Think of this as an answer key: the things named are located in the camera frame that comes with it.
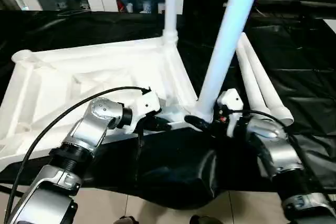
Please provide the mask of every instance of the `black cable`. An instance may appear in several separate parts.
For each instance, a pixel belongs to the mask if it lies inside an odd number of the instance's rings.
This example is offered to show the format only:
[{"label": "black cable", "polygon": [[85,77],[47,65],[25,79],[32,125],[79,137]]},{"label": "black cable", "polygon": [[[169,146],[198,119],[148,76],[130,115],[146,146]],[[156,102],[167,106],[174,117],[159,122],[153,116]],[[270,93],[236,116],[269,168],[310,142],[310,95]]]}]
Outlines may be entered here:
[{"label": "black cable", "polygon": [[68,108],[65,112],[63,112],[61,115],[59,115],[55,120],[53,120],[38,136],[37,138],[33,141],[32,145],[29,147],[25,157],[22,160],[20,169],[16,175],[16,178],[14,180],[13,186],[12,186],[12,190],[10,192],[9,195],[9,199],[8,199],[8,203],[7,203],[7,208],[6,208],[6,214],[5,214],[5,221],[4,224],[7,224],[9,217],[11,215],[11,211],[12,211],[12,207],[13,207],[13,201],[14,201],[14,197],[15,197],[15,192],[17,189],[17,186],[19,184],[19,179],[20,179],[20,175],[23,171],[23,169],[25,168],[25,165],[27,164],[30,155],[32,154],[34,148],[36,147],[36,145],[38,144],[38,142],[41,140],[41,138],[56,124],[58,123],[64,116],[66,116],[67,114],[69,114],[71,111],[73,111],[74,109],[76,109],[77,107],[83,105],[84,103],[97,98],[101,95],[107,94],[107,93],[111,93],[114,91],[119,91],[119,90],[125,90],[125,89],[136,89],[136,90],[141,90],[143,93],[148,92],[148,89],[144,89],[144,88],[139,88],[139,87],[119,87],[119,88],[113,88],[113,89],[108,89],[102,92],[99,92],[97,94],[94,94],[90,97],[85,98],[84,100],[76,103],[75,105],[73,105],[72,107]]},{"label": "black cable", "polygon": [[137,127],[135,128],[136,129],[136,133],[138,134],[138,149],[137,149],[137,155],[135,157],[135,160],[136,160],[136,167],[135,167],[135,183],[138,183],[138,174],[139,174],[139,158],[140,158],[140,154],[141,154],[141,150],[142,150],[142,147],[143,147],[143,143],[142,143],[142,140],[143,140],[143,131],[144,131],[144,128],[143,128],[143,124],[144,122],[146,121],[147,118],[142,118],[139,120],[138,124],[136,125]]},{"label": "black cable", "polygon": [[278,124],[280,124],[283,128],[286,128],[287,126],[281,122],[279,119],[277,119],[276,117],[267,114],[265,112],[261,112],[261,111],[257,111],[257,110],[229,110],[228,114],[232,114],[232,113],[252,113],[252,114],[258,114],[258,115],[264,115],[268,118],[271,118],[272,120],[274,120],[275,122],[277,122]]},{"label": "black cable", "polygon": [[[9,187],[6,187],[6,186],[2,186],[2,185],[0,185],[0,192],[2,192],[2,193],[5,193],[5,194],[10,194],[11,193],[11,188],[9,188]],[[16,197],[22,197],[22,195],[23,195],[23,192],[21,192],[21,191],[15,191],[15,196]]]}]

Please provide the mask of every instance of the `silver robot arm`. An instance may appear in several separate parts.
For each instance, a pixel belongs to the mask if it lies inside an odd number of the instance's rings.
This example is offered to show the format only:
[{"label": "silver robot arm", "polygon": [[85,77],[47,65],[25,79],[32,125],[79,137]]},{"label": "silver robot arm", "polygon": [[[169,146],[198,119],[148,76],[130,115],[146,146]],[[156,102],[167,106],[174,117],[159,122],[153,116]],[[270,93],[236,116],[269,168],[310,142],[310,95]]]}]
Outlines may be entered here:
[{"label": "silver robot arm", "polygon": [[289,141],[279,123],[267,117],[244,117],[243,103],[236,90],[223,92],[218,100],[218,114],[212,124],[188,115],[185,121],[212,136],[234,137],[244,141],[259,158],[264,177],[274,185],[286,218],[295,224],[335,224],[336,212],[323,188],[308,172],[298,148]]},{"label": "silver robot arm", "polygon": [[61,146],[50,151],[51,162],[24,193],[8,223],[72,223],[78,206],[71,196],[81,187],[107,129],[124,128],[126,133],[132,133],[141,118],[159,109],[159,99],[153,91],[136,99],[129,108],[106,98],[93,99]]}]

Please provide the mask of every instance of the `black tarp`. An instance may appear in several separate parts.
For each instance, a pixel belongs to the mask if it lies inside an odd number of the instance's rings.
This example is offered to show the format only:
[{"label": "black tarp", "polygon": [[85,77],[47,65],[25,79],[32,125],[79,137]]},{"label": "black tarp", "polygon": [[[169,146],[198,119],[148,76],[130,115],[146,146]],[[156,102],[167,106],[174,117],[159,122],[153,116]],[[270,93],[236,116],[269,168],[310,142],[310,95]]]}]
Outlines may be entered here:
[{"label": "black tarp", "polygon": [[[179,17],[178,50],[197,94],[223,13]],[[114,13],[0,12],[1,97],[13,71],[11,56],[32,51],[157,37],[163,16]],[[336,191],[336,34],[322,20],[251,18],[245,27],[285,106],[309,163],[329,192]],[[222,90],[236,88],[248,107],[236,57]],[[49,157],[29,162],[29,184]],[[0,173],[13,182],[19,164]],[[140,196],[167,207],[187,209],[208,203],[222,190],[272,190],[261,178],[256,156],[241,141],[212,138],[191,129],[159,133],[104,145],[85,177],[85,186]]]}]

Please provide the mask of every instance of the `white pipe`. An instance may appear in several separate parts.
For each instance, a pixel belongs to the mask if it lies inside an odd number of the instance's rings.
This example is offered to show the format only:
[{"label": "white pipe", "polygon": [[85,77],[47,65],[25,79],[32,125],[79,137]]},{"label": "white pipe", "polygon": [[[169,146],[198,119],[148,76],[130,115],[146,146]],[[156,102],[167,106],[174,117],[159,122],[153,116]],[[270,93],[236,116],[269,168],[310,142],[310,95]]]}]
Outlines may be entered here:
[{"label": "white pipe", "polygon": [[166,44],[176,43],[176,0],[165,0],[165,5],[163,39]]},{"label": "white pipe", "polygon": [[205,121],[211,122],[213,119],[213,106],[223,85],[253,2],[254,0],[228,0],[201,94],[195,110],[192,112]]},{"label": "white pipe", "polygon": [[271,114],[285,125],[291,125],[294,122],[294,118],[289,109],[282,103],[245,33],[242,33],[241,41],[243,42],[248,60],[257,79],[261,93],[263,94],[262,96],[264,97],[267,107],[271,110]]},{"label": "white pipe", "polygon": [[[253,74],[252,67],[248,61],[247,54],[244,49],[242,39],[238,41],[236,55],[238,58],[241,75],[243,77],[244,86],[247,94],[248,103],[252,110],[257,110],[270,114],[271,111],[266,107],[263,96],[261,95],[257,80]],[[264,119],[262,115],[255,115],[255,117]]]}]

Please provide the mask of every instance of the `floor tile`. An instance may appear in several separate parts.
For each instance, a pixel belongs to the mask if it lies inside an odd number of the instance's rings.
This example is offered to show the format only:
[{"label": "floor tile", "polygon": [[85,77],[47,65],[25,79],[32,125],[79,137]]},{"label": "floor tile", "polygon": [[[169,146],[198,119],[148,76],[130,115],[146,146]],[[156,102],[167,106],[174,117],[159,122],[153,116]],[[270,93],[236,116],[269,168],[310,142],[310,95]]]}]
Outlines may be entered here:
[{"label": "floor tile", "polygon": [[276,193],[231,191],[234,224],[285,224],[281,201]]},{"label": "floor tile", "polygon": [[73,224],[113,223],[125,215],[127,195],[83,188],[75,197],[78,210]]},{"label": "floor tile", "polygon": [[233,224],[228,192],[197,210],[174,210],[134,196],[127,201],[126,216],[133,216],[140,224],[189,224],[192,215],[211,216],[224,224]]},{"label": "floor tile", "polygon": [[[6,186],[8,188],[11,188],[12,185],[8,184],[0,184],[2,186]],[[18,186],[18,190],[21,192],[25,192],[27,190],[28,186]],[[5,219],[5,213],[7,208],[7,202],[8,202],[9,194],[0,193],[0,222],[3,222]],[[20,198],[15,197],[13,202],[13,207],[17,204]]]}]

